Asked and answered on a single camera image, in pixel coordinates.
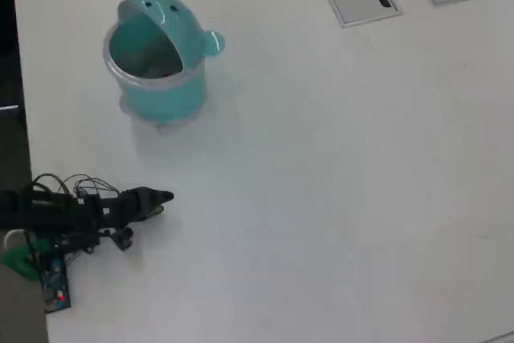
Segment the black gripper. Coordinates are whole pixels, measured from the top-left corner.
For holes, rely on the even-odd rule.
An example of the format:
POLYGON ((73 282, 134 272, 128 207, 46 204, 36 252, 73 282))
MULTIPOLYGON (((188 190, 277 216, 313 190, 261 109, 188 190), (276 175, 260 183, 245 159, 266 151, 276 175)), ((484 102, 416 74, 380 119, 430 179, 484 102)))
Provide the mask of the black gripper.
POLYGON ((164 211, 164 205, 174 199, 168 190, 140 186, 121 191, 116 197, 102 198, 98 194, 82 196, 82 220, 88 225, 127 225, 132 217, 153 217, 164 211))

